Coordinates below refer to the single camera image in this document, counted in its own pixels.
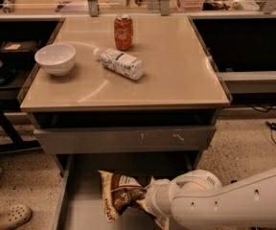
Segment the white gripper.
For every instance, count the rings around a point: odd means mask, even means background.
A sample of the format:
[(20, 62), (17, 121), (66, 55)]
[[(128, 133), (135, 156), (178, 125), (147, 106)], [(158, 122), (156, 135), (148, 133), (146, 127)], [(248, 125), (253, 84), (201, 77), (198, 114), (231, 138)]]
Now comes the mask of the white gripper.
[(143, 199), (137, 199), (139, 206), (156, 217), (170, 217), (172, 215), (171, 205), (176, 187), (169, 179), (156, 180), (150, 177), (145, 186), (147, 190)]

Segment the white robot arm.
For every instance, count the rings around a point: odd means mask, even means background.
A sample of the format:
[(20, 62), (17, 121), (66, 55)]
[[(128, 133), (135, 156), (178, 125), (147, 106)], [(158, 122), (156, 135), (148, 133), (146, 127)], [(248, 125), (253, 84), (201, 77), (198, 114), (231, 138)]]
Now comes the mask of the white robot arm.
[(276, 168), (227, 186), (196, 170), (149, 185), (146, 211), (188, 230), (221, 226), (276, 228)]

